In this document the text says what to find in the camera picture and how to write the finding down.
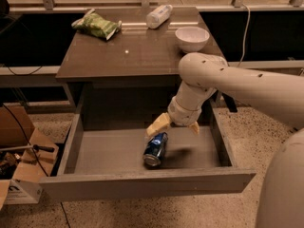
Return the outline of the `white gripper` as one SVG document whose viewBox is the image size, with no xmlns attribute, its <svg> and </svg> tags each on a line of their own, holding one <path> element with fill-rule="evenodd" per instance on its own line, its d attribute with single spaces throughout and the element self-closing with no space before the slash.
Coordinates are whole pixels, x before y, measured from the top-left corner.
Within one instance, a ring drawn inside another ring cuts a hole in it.
<svg viewBox="0 0 304 228">
<path fill-rule="evenodd" d="M 146 136 L 151 138 L 163 130 L 167 129 L 173 122 L 178 126 L 189 126 L 195 133 L 200 133 L 200 126 L 197 120 L 200 116 L 201 110 L 188 110 L 180 106 L 177 102 L 177 97 L 174 96 L 167 107 L 168 113 L 162 113 L 151 125 L 146 128 Z"/>
</svg>

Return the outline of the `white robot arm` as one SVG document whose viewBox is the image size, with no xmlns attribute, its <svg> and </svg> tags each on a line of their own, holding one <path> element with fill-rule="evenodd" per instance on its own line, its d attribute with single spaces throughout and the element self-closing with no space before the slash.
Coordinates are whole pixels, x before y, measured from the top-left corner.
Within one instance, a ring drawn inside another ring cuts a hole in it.
<svg viewBox="0 0 304 228">
<path fill-rule="evenodd" d="M 256 228 L 304 228 L 304 78 L 232 67 L 220 56 L 197 52 L 180 59 L 179 75 L 177 95 L 146 135 L 155 136 L 170 124 L 197 130 L 201 106 L 216 91 L 294 128 L 268 166 Z"/>
</svg>

